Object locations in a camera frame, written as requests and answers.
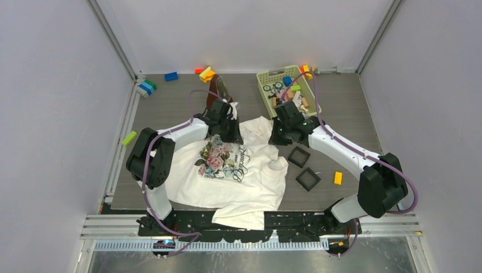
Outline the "white floral t-shirt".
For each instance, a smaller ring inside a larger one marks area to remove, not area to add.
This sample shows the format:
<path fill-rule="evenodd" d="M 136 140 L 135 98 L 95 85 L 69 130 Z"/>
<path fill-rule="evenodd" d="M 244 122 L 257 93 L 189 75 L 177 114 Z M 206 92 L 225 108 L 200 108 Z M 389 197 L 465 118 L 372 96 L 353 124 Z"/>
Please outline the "white floral t-shirt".
<path fill-rule="evenodd" d="M 239 127 L 243 144 L 216 135 L 174 153 L 165 181 L 170 201 L 215 209 L 216 222 L 241 226 L 253 226 L 263 212 L 279 208 L 288 162 L 268 143 L 273 122 L 259 117 Z"/>

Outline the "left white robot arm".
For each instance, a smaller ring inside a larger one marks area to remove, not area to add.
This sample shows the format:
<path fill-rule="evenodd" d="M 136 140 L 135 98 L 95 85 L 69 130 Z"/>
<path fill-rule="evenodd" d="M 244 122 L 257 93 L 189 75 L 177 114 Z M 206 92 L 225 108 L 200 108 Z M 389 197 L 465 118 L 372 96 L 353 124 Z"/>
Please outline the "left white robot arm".
<path fill-rule="evenodd" d="M 147 127 L 139 134 L 126 169 L 139 182 L 147 210 L 154 217 L 152 227 L 160 235 L 168 235 L 174 228 L 174 220 L 168 216 L 172 205 L 165 186 L 174 152 L 213 135 L 225 143 L 243 144 L 236 105 L 216 99 L 203 113 L 178 126 L 164 130 Z"/>

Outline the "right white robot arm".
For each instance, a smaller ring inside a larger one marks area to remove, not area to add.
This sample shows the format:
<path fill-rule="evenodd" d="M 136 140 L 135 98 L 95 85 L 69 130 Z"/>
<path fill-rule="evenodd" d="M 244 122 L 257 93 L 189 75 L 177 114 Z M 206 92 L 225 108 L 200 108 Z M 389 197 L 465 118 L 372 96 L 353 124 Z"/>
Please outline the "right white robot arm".
<path fill-rule="evenodd" d="M 329 232 L 340 233 L 355 218 L 380 218 L 408 195 L 406 176 L 397 156 L 363 149 L 318 117 L 305 118 L 292 101 L 276 106 L 275 112 L 271 143 L 303 144 L 327 155 L 358 178 L 357 194 L 324 211 L 325 228 Z"/>

